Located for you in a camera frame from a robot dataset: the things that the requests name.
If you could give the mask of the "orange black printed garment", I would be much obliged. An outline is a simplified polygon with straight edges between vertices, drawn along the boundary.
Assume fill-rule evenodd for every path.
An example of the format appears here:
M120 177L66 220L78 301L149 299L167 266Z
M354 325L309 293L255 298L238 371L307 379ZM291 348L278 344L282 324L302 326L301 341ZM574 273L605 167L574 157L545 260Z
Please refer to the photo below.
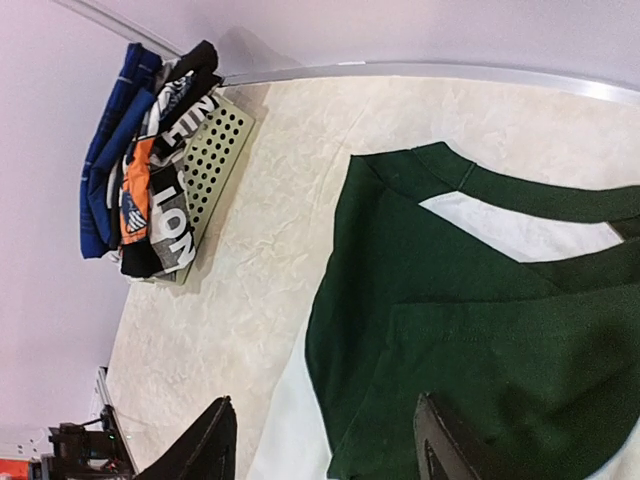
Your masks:
M128 277L171 274L195 257L184 157L218 106L217 67L217 50L207 40L169 64L123 160L118 253L120 271Z

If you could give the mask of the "white laundry basket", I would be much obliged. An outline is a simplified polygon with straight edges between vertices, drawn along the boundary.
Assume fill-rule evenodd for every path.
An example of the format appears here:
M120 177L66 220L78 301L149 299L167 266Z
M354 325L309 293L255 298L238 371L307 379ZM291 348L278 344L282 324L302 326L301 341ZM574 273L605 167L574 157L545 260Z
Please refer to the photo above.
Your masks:
M254 119L209 93L155 137L149 161L145 241L122 248L121 271L136 280L186 280L214 208Z

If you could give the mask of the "white garment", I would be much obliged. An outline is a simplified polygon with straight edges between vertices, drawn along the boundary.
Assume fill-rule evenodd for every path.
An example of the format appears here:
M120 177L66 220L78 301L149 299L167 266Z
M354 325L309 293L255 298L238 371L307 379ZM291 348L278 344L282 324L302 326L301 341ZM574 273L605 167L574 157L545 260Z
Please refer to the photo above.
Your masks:
M461 228L525 264L596 253L623 243L607 223L556 221L506 210L460 192L420 203L425 212ZM324 479L329 443L304 360L308 321L301 324L275 386L249 479Z

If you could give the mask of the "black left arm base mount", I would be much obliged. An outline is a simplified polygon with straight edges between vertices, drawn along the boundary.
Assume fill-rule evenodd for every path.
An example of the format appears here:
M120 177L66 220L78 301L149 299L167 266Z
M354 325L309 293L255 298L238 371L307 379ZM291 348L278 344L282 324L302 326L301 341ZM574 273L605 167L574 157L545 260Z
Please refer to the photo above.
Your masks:
M132 458L106 385L107 369L97 370L97 412L83 423L66 422L49 429L50 453L29 461L29 479L133 479Z

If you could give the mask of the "blue patterned garment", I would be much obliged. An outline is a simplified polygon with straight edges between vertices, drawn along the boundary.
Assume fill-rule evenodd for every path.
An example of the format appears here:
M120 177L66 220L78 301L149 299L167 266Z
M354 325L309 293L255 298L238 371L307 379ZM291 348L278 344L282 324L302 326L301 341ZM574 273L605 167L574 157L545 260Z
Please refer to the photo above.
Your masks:
M80 248L85 259L109 251L111 217L106 196L113 166L121 161L155 102L153 85L162 59L140 43L127 47L123 66L89 145L80 182Z

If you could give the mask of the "dark green garment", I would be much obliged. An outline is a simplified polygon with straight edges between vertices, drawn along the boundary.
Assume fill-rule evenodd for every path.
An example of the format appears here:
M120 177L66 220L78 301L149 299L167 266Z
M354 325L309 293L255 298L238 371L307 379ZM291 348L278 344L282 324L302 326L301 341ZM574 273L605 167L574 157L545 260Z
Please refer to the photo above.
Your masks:
M423 207L446 194L622 241L522 263ZM639 417L638 188L517 179L445 143L352 157L305 359L330 478L417 478L425 392L522 477L588 477Z

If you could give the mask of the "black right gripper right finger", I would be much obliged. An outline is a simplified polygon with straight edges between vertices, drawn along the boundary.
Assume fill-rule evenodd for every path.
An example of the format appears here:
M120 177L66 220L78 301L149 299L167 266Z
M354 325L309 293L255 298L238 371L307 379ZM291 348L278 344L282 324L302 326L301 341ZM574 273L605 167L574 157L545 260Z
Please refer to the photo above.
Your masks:
M433 393L421 393L413 418L421 479L504 479L505 466Z

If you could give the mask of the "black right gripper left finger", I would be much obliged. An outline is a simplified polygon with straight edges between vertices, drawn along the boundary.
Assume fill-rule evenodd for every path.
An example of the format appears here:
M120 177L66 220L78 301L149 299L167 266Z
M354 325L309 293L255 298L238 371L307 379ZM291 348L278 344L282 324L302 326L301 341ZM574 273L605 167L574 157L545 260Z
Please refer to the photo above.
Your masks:
M234 480L237 418L229 396L219 397L138 480Z

